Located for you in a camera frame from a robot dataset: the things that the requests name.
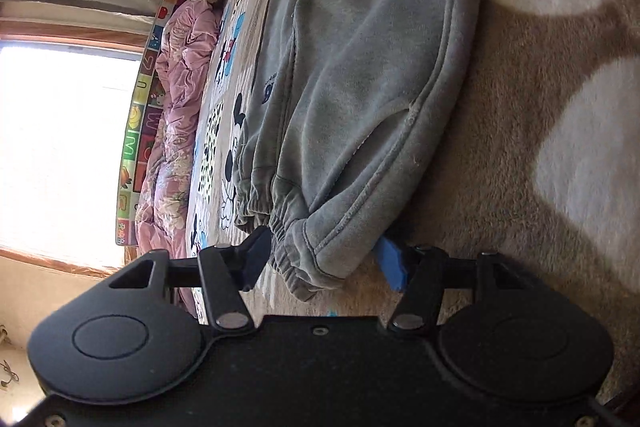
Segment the grey sweatpants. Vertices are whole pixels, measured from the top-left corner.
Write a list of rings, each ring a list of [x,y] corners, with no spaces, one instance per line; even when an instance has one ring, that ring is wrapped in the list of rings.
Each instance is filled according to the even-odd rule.
[[[302,301],[340,287],[418,186],[460,92],[480,0],[269,0],[232,171]]]

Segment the colourful alphabet foam mat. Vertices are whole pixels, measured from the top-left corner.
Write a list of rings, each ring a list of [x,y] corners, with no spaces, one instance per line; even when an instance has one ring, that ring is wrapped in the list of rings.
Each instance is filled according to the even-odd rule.
[[[162,0],[146,38],[134,80],[117,182],[115,244],[137,245],[134,218],[164,104],[164,88],[155,72],[164,29],[183,0]]]

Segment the pink quilted duvet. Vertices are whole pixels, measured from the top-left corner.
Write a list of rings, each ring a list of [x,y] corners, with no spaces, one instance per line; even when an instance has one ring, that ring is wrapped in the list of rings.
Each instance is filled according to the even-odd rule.
[[[186,221],[194,143],[220,20],[221,12],[209,2],[186,0],[163,30],[155,63],[163,104],[134,217],[139,255],[165,249],[172,259],[189,257]]]

